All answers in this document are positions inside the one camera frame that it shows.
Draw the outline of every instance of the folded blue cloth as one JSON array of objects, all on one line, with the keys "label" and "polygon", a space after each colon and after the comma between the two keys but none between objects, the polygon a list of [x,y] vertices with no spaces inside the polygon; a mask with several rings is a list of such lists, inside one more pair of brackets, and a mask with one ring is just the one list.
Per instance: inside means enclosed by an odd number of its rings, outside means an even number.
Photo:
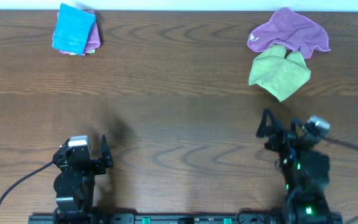
[{"label": "folded blue cloth", "polygon": [[94,14],[61,4],[52,47],[81,55],[95,20]]}]

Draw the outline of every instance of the pink cloth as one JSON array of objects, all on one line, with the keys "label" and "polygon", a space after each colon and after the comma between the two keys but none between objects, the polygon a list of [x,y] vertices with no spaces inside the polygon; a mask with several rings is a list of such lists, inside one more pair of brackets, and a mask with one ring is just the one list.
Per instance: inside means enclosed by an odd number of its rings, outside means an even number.
[{"label": "pink cloth", "polygon": [[[84,49],[84,52],[82,53],[82,56],[84,56],[85,53],[92,51],[93,49],[97,49],[98,47],[100,47],[100,37],[99,37],[98,25],[95,22],[92,27],[92,31],[89,34],[88,40],[86,41],[85,49]],[[70,54],[72,52],[60,50],[60,53]]]},{"label": "pink cloth", "polygon": [[305,59],[311,57],[314,49],[331,50],[327,32],[320,25],[287,7],[274,12],[270,20],[252,31],[248,38],[248,47],[254,52],[264,52],[272,44],[299,50]]}]

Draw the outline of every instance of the cloth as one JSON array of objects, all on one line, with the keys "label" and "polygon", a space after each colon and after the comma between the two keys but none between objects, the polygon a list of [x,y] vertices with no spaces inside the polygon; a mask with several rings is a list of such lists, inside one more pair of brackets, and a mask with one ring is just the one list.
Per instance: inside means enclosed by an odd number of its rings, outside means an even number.
[{"label": "cloth", "polygon": [[[92,49],[90,51],[87,51],[87,52],[84,52],[82,54],[82,56],[84,56],[85,54],[94,54],[96,52],[96,49]],[[73,52],[68,52],[69,55],[77,55],[76,53],[73,53]]]},{"label": "cloth", "polygon": [[254,52],[264,52],[272,44],[299,50],[304,59],[310,58],[314,49],[331,50],[327,32],[321,26],[287,7],[274,12],[270,20],[252,31],[248,38],[248,47]]},{"label": "cloth", "polygon": [[[92,53],[94,53],[94,50],[97,49],[98,47],[100,47],[100,37],[99,37],[98,23],[95,22],[92,27],[92,31],[88,37],[88,40],[86,41],[84,52],[81,55],[84,56],[85,54],[92,54]],[[74,52],[67,52],[65,50],[61,50],[60,53],[77,55]]]},{"label": "cloth", "polygon": [[52,47],[82,54],[95,21],[94,14],[61,4]]},{"label": "cloth", "polygon": [[252,64],[249,85],[258,84],[280,102],[291,96],[310,78],[310,70],[299,51],[291,52],[283,45],[272,45],[258,55]]}]

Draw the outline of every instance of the wooden table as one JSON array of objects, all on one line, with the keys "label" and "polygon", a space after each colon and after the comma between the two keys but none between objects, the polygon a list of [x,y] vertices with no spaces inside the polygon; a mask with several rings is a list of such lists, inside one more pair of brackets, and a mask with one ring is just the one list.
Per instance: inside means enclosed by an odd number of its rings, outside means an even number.
[{"label": "wooden table", "polygon": [[[305,12],[331,52],[306,61],[310,81],[279,103],[248,85],[247,36],[272,12],[98,11],[103,45],[86,57],[52,49],[56,11],[0,11],[0,196],[51,161],[66,138],[102,134],[115,167],[96,178],[94,204],[111,212],[267,210],[286,195],[278,158],[255,132],[262,110],[285,124],[312,114],[330,136],[358,144],[358,13]],[[331,157],[331,210],[358,214],[358,152],[322,142]],[[57,206],[55,166],[2,203],[0,223]]]}]

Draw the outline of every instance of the green towel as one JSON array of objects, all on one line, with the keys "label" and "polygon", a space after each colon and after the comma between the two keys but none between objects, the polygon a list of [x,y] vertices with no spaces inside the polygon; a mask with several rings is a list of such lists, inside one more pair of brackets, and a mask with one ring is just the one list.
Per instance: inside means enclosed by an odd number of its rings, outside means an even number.
[{"label": "green towel", "polygon": [[299,51],[284,58],[286,48],[272,45],[254,59],[249,85],[258,84],[281,102],[291,96],[310,78],[310,70]]}]

